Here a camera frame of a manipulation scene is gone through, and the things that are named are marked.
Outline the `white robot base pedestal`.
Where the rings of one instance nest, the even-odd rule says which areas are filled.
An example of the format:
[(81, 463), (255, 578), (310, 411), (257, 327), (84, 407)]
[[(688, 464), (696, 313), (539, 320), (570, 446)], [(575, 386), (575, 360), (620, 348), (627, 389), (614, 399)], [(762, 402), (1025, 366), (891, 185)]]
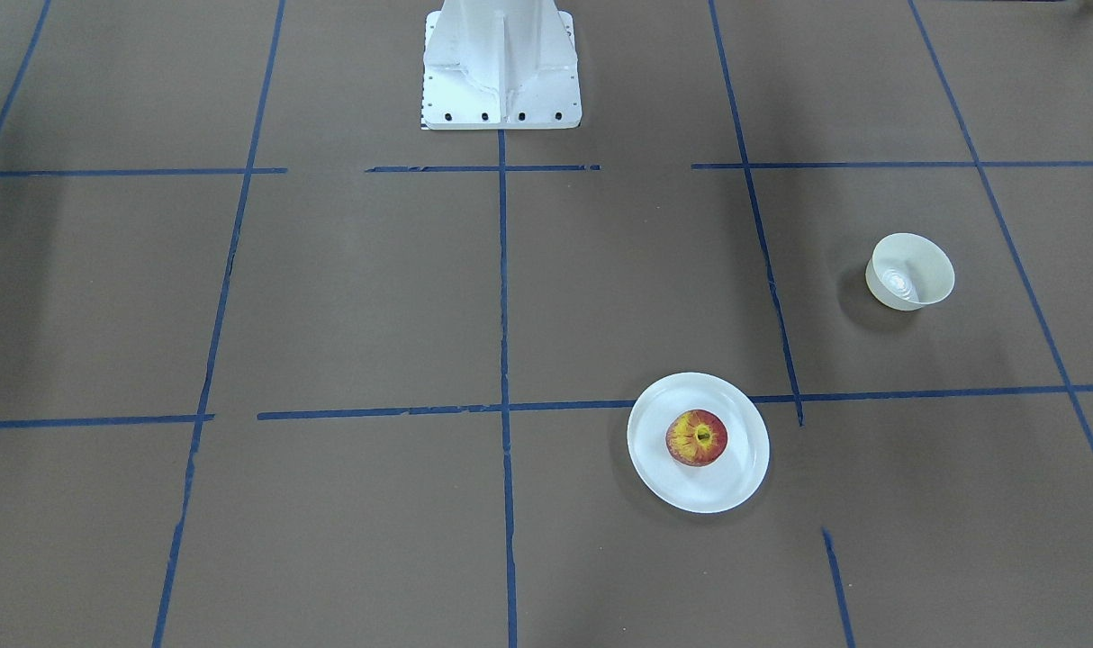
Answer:
[(428, 13), (422, 128), (575, 129), (581, 121), (574, 21), (554, 1), (445, 1)]

